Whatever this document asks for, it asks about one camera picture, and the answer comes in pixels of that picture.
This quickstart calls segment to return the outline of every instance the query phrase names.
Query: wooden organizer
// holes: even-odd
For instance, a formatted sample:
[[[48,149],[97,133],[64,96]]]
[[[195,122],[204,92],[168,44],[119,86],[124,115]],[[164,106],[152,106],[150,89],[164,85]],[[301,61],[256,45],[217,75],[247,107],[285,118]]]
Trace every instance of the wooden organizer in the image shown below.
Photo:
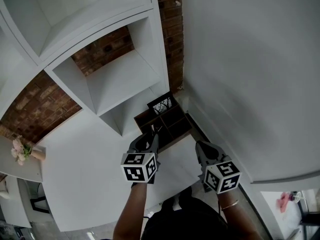
[[[159,135],[159,153],[190,134],[192,126],[178,103],[160,115],[148,109],[134,118],[143,134],[152,133],[151,125],[162,127]]]

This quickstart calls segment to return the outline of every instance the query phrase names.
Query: brick wall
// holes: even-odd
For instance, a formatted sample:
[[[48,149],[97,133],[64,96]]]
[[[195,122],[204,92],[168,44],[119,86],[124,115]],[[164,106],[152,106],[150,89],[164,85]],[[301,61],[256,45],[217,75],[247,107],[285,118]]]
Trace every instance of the brick wall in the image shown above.
[[[184,36],[182,0],[158,0],[170,90],[183,86]],[[122,27],[72,55],[85,76],[132,51],[128,28]],[[33,144],[81,109],[44,71],[19,94],[0,121],[0,135]]]
[[[184,27],[182,0],[158,0],[170,90],[183,88]]]

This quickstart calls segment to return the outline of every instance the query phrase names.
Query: tile floor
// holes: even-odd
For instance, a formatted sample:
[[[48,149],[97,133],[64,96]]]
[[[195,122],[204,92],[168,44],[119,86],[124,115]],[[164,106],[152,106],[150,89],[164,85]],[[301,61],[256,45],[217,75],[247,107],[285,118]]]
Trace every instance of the tile floor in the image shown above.
[[[217,195],[213,191],[205,193],[199,181],[192,185],[192,193],[193,197],[204,201],[206,204],[210,205],[212,208],[218,211]],[[239,199],[239,204],[248,213],[248,215],[254,222],[262,238],[264,240],[270,240],[265,229],[258,220],[258,217],[254,213],[253,209],[251,208],[250,204],[248,203],[240,189],[237,189],[234,194]],[[173,209],[180,209],[177,198],[174,203]],[[155,205],[150,209],[146,209],[144,211],[144,216],[150,217],[153,213],[159,212],[160,210],[161,205]],[[143,220],[142,232],[146,226],[147,221],[148,219],[146,218]],[[88,229],[60,232],[56,223],[53,221],[44,223],[32,223],[32,230],[36,240],[101,240],[112,239],[116,223],[117,222],[115,221],[109,224],[91,227]]]

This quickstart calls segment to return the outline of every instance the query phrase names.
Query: bracelet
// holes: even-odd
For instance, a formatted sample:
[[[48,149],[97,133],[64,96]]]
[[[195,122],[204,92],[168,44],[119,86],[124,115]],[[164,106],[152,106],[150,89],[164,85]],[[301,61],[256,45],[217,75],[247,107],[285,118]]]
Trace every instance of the bracelet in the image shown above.
[[[227,207],[222,208],[221,211],[224,211],[225,209],[228,209],[228,208],[230,208],[232,206],[235,206],[237,203],[239,203],[239,200],[233,202],[232,204],[228,205]]]

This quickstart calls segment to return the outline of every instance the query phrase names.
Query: pink vase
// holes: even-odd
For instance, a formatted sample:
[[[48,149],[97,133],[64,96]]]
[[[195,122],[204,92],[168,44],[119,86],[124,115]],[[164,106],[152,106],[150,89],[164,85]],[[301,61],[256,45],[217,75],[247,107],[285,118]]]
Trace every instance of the pink vase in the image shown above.
[[[41,151],[38,150],[32,150],[31,156],[33,156],[36,159],[39,159],[41,161],[44,161],[46,159],[46,154],[42,153]]]

